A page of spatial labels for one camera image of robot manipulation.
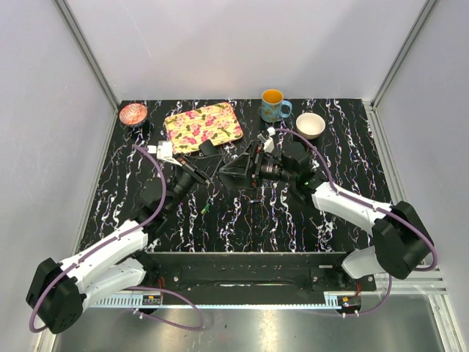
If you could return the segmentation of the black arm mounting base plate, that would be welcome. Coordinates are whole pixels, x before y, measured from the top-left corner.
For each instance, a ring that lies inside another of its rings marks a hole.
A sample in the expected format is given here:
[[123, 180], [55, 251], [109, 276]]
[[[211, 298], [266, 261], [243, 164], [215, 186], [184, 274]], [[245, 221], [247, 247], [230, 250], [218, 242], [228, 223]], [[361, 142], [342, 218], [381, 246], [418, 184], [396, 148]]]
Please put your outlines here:
[[340, 268], [339, 253], [176, 253], [143, 254], [144, 286], [181, 294], [196, 288], [287, 286], [314, 292], [370, 293], [372, 275], [351, 279]]

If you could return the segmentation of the black remote control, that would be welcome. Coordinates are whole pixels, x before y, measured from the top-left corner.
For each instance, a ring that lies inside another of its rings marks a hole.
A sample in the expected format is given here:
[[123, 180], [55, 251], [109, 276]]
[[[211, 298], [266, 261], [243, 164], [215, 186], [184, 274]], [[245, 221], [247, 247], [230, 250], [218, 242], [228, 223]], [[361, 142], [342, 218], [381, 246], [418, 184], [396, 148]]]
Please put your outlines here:
[[221, 172], [221, 168], [224, 166], [224, 161], [220, 160], [218, 165], [217, 165], [217, 170], [216, 170], [216, 175], [218, 176], [218, 179], [220, 180], [221, 184], [224, 186], [224, 188], [228, 191], [232, 189], [232, 181], [230, 176], [227, 176]]

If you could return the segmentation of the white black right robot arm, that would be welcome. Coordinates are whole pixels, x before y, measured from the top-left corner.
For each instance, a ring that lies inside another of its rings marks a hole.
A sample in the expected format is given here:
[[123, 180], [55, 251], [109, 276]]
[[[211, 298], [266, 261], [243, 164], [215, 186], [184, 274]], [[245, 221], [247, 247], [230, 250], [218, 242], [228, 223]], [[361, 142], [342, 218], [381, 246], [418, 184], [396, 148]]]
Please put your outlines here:
[[268, 143], [252, 142], [218, 174], [226, 186], [256, 188], [265, 180], [281, 181], [297, 201], [354, 224], [372, 237], [372, 245], [350, 252], [333, 272], [334, 284], [350, 290], [359, 279], [387, 273], [406, 279], [432, 253], [434, 244], [415, 208], [401, 201], [395, 205], [354, 194], [315, 172], [312, 153], [294, 142], [274, 156]]

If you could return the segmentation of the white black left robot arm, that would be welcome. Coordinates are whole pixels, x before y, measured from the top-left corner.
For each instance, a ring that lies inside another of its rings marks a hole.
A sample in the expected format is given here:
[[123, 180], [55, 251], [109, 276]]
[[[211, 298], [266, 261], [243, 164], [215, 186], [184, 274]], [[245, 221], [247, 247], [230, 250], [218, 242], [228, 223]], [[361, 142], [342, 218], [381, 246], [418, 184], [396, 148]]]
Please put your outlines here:
[[197, 183], [209, 183], [221, 159], [210, 140], [199, 145], [201, 155], [175, 158], [168, 141], [157, 146], [134, 146], [149, 159], [160, 177], [160, 187], [146, 190], [149, 199], [120, 227], [89, 248], [59, 262], [43, 260], [34, 273], [26, 295], [32, 308], [29, 330], [60, 334], [69, 329], [90, 307], [122, 290], [143, 292], [140, 305], [132, 308], [148, 316], [164, 296], [195, 304], [164, 285], [158, 263], [146, 247], [162, 232]]

